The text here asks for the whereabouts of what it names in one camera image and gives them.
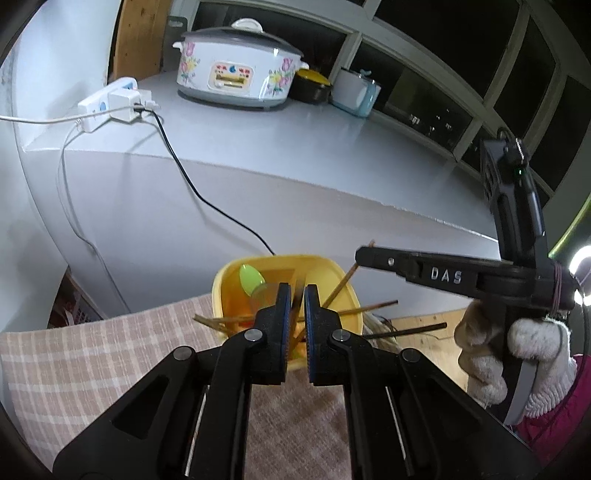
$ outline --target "white and blue kettle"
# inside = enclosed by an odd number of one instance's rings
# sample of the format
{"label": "white and blue kettle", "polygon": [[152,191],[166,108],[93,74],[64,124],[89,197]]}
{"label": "white and blue kettle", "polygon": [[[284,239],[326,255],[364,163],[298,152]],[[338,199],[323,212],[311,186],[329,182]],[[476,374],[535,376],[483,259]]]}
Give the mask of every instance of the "white and blue kettle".
{"label": "white and blue kettle", "polygon": [[332,104],[351,115],[368,117],[382,89],[369,75],[366,70],[357,73],[341,69],[333,85]]}

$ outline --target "pink flower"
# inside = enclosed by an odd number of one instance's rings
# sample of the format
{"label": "pink flower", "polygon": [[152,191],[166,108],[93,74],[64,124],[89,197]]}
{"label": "pink flower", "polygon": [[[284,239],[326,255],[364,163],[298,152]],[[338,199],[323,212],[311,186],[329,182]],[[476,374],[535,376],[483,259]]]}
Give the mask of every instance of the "pink flower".
{"label": "pink flower", "polygon": [[291,63],[293,62],[292,59],[283,59],[283,65],[281,66],[281,70],[287,72],[290,69]]}
{"label": "pink flower", "polygon": [[193,50],[195,49],[195,43],[192,41],[187,42],[187,47],[185,48],[185,56],[190,57],[193,55]]}

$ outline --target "white glove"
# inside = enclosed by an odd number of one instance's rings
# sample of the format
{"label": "white glove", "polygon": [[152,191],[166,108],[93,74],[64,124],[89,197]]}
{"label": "white glove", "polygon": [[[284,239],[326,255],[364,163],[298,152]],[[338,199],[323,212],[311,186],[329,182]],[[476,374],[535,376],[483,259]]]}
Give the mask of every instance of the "white glove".
{"label": "white glove", "polygon": [[[468,374],[467,393],[483,407],[501,403],[507,395],[503,364],[489,347],[500,327],[484,315],[473,301],[456,327],[454,338],[462,348],[457,362]],[[534,386],[525,406],[525,416],[537,418],[554,409],[566,396],[577,374],[570,356],[570,332],[552,319],[520,319],[509,329],[507,345],[517,358],[539,362]]]}

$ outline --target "light wooden surface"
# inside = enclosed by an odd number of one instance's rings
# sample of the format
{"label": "light wooden surface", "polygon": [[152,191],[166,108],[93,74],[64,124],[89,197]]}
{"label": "light wooden surface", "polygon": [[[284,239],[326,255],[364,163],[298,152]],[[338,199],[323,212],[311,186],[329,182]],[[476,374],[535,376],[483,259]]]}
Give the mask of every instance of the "light wooden surface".
{"label": "light wooden surface", "polygon": [[142,80],[160,72],[164,30],[172,0],[124,0],[119,17],[113,80]]}
{"label": "light wooden surface", "polygon": [[398,337],[397,341],[402,348],[416,348],[421,351],[457,385],[463,390],[466,390],[468,375],[457,364],[460,348],[453,340],[453,331],[456,325],[460,323],[464,311],[455,310],[453,312],[444,312],[435,315],[395,319],[392,320],[392,325],[397,330],[403,330],[431,325],[433,323],[447,322],[447,329],[445,330]]}

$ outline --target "checkered cloth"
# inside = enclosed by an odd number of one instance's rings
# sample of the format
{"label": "checkered cloth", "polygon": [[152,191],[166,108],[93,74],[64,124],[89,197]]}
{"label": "checkered cloth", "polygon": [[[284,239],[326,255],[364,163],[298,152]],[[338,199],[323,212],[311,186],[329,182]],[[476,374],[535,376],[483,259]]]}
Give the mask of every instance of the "checkered cloth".
{"label": "checkered cloth", "polygon": [[[210,296],[60,329],[0,335],[15,413],[33,452],[52,467],[58,452],[179,345],[219,345],[194,322],[212,316]],[[254,385],[246,478],[350,478],[340,387],[312,387],[306,370],[280,387]]]}

